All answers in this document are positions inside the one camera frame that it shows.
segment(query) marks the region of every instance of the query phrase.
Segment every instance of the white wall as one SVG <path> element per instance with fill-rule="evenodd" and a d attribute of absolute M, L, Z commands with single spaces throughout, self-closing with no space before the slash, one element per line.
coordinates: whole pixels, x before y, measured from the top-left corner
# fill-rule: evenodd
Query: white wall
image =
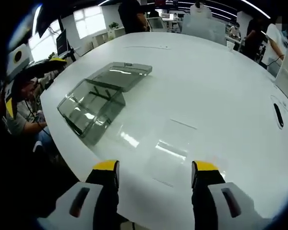
<path fill-rule="evenodd" d="M 107 29 L 109 29 L 109 25 L 111 23 L 118 23 L 119 27 L 123 26 L 121 20 L 120 20 L 120 14 L 119 14 L 119 4 L 111 5 L 111 6 L 102 6 L 102 14 L 104 15 L 105 23 Z"/>
<path fill-rule="evenodd" d="M 253 17 L 251 17 L 250 15 L 246 14 L 243 11 L 237 13 L 237 22 L 240 24 L 240 32 L 242 38 L 246 37 L 249 22 L 252 19 Z"/>
<path fill-rule="evenodd" d="M 76 53 L 80 56 L 85 54 L 88 50 L 92 49 L 92 41 L 93 37 L 104 33 L 106 30 L 100 31 L 96 34 L 90 34 L 82 39 L 80 39 L 76 23 L 72 15 L 69 15 L 65 18 L 62 18 L 62 23 L 64 26 L 64 29 L 66 29 L 66 36 L 69 44 L 75 49 Z"/>
<path fill-rule="evenodd" d="M 62 24 L 64 29 L 66 29 L 66 36 L 69 44 L 74 48 L 81 46 L 81 40 L 77 31 L 76 23 L 73 18 L 73 14 L 65 18 L 62 18 Z"/>

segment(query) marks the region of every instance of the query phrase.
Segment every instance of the round white table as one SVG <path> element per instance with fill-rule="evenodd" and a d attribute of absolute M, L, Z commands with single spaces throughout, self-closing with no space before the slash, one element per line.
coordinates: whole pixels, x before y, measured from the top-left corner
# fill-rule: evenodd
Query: round white table
<path fill-rule="evenodd" d="M 153 71 L 123 94 L 126 106 L 90 150 L 57 106 L 113 61 Z M 286 104 L 283 129 L 272 99 Z M 60 153 L 81 181 L 97 162 L 120 161 L 118 213 L 144 227 L 194 229 L 193 160 L 215 164 L 264 218 L 288 199 L 288 99 L 265 69 L 226 46 L 183 34 L 127 34 L 68 66 L 41 102 Z"/>

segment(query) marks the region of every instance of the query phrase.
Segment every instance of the window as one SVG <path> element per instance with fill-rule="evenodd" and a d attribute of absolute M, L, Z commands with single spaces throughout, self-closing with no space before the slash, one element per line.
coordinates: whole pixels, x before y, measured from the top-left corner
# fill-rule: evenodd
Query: window
<path fill-rule="evenodd" d="M 59 21 L 55 20 L 40 38 L 38 33 L 29 39 L 34 61 L 40 61 L 57 52 L 57 37 L 61 33 Z"/>
<path fill-rule="evenodd" d="M 75 11 L 73 17 L 80 39 L 106 29 L 104 16 L 99 6 Z"/>

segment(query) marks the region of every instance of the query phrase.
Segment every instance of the person's arm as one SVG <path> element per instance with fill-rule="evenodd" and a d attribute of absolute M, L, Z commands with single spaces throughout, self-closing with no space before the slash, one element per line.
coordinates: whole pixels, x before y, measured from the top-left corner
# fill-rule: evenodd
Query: person's arm
<path fill-rule="evenodd" d="M 234 28 L 234 26 L 231 26 L 231 28 L 229 29 L 229 34 L 232 33 L 232 29 Z"/>
<path fill-rule="evenodd" d="M 277 40 L 277 33 L 279 33 L 279 31 L 277 30 L 276 26 L 273 24 L 270 24 L 268 26 L 266 36 L 268 37 L 270 46 L 272 47 L 274 52 L 276 52 L 277 56 L 280 59 L 284 60 L 284 54 L 281 51 L 281 49 L 278 47 L 277 43 L 275 42 Z"/>
<path fill-rule="evenodd" d="M 256 34 L 256 31 L 255 31 L 255 30 L 252 30 L 252 31 L 249 33 L 249 35 L 246 36 L 245 40 L 248 40 L 248 39 L 252 38 L 253 36 L 255 36 L 255 34 Z"/>
<path fill-rule="evenodd" d="M 23 129 L 23 134 L 36 134 L 42 131 L 47 126 L 46 122 L 31 123 L 26 122 Z"/>
<path fill-rule="evenodd" d="M 144 29 L 147 30 L 147 20 L 146 20 L 144 14 L 143 13 L 137 13 L 136 16 L 138 17 L 139 21 L 143 25 Z"/>
<path fill-rule="evenodd" d="M 276 52 L 277 56 L 279 56 L 280 59 L 284 60 L 284 54 L 282 53 L 276 42 L 273 41 L 271 38 L 269 38 L 269 41 L 272 49 Z"/>

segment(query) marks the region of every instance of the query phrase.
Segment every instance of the black shirt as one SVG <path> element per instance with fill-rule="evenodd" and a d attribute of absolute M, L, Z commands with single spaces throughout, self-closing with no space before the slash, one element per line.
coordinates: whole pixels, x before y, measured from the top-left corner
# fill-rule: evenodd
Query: black shirt
<path fill-rule="evenodd" d="M 143 13 L 143 11 L 137 0 L 123 0 L 119 6 L 120 19 L 127 34 L 145 31 L 137 17 L 138 13 Z"/>
<path fill-rule="evenodd" d="M 252 44 L 253 46 L 260 46 L 260 44 L 263 42 L 264 34 L 261 33 L 262 25 L 256 19 L 250 20 L 246 35 L 249 35 L 252 30 L 254 30 L 256 34 L 246 42 Z"/>

